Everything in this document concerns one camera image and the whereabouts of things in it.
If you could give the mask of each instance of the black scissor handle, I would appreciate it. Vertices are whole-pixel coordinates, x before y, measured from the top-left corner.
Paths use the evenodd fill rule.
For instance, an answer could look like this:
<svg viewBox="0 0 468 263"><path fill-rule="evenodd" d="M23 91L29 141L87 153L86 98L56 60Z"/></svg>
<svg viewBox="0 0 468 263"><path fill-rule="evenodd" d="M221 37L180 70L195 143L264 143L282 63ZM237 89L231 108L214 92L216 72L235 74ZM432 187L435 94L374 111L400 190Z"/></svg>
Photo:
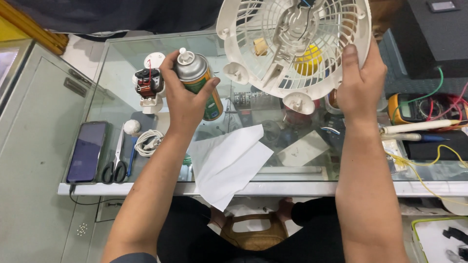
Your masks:
<svg viewBox="0 0 468 263"><path fill-rule="evenodd" d="M119 161L114 170L114 183L122 183L127 177L127 165Z"/></svg>
<svg viewBox="0 0 468 263"><path fill-rule="evenodd" d="M111 184L114 181L114 162L110 161L104 169L102 169L101 173L101 181L104 184Z"/></svg>

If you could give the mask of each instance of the white fan guard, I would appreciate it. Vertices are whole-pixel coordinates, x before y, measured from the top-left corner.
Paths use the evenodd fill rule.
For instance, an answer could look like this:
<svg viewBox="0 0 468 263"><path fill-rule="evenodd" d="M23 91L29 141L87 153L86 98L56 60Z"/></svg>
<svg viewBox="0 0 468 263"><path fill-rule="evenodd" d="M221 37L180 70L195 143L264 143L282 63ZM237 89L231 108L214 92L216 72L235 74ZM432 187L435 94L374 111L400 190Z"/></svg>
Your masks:
<svg viewBox="0 0 468 263"><path fill-rule="evenodd" d="M283 98L289 108L310 114L312 100L341 83L343 47L356 45L362 67L371 39L371 14L367 0L315 0L312 7L300 3L225 0L216 31L225 41L227 77L250 82Z"/></svg>

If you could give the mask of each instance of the hand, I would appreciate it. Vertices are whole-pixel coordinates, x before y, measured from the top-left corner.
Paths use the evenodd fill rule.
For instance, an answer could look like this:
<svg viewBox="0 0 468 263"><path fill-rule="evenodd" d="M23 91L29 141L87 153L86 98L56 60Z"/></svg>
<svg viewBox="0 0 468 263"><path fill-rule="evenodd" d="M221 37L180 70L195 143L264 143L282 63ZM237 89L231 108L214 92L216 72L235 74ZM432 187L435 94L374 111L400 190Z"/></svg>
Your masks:
<svg viewBox="0 0 468 263"><path fill-rule="evenodd" d="M186 90L177 74L172 70L177 56L179 56L178 50L170 53L159 67L166 83L166 99L170 115L168 133L178 133L192 138L203 118L206 101L216 85L219 84L220 79L211 78L208 80L198 94Z"/></svg>
<svg viewBox="0 0 468 263"><path fill-rule="evenodd" d="M358 51L353 44L343 50L343 82L336 93L336 100L346 118L346 124L372 125L377 122L377 103L382 94L387 66L383 63L379 47L372 37L366 62L361 70Z"/></svg>

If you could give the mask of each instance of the spray can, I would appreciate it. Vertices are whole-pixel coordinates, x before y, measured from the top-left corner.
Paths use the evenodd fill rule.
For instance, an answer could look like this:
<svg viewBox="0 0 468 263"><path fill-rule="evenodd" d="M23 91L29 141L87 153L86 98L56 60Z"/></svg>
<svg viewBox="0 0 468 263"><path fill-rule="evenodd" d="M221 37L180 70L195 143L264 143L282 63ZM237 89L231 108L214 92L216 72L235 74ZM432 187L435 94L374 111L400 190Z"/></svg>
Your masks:
<svg viewBox="0 0 468 263"><path fill-rule="evenodd" d="M203 85L211 78L208 60L200 54L187 51L185 48L180 49L174 70L185 88L195 94L198 94ZM213 121L219 118L222 112L223 104L221 104L218 91L214 89L206 101L203 119Z"/></svg>

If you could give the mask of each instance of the yellow multimeter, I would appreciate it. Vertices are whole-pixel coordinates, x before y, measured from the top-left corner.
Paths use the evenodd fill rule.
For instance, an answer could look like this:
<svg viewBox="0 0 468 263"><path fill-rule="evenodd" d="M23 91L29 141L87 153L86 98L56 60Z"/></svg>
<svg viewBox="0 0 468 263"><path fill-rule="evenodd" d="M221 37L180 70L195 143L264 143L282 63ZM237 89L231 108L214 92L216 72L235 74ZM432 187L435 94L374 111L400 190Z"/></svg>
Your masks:
<svg viewBox="0 0 468 263"><path fill-rule="evenodd" d="M431 117L436 117L440 113L444 112L447 101L441 96L431 96L421 100L407 103L408 101L419 98L421 94L395 94L388 99L388 116L392 119L395 109L398 105L401 105L395 112L395 124L409 124L425 122L429 113L432 113Z"/></svg>

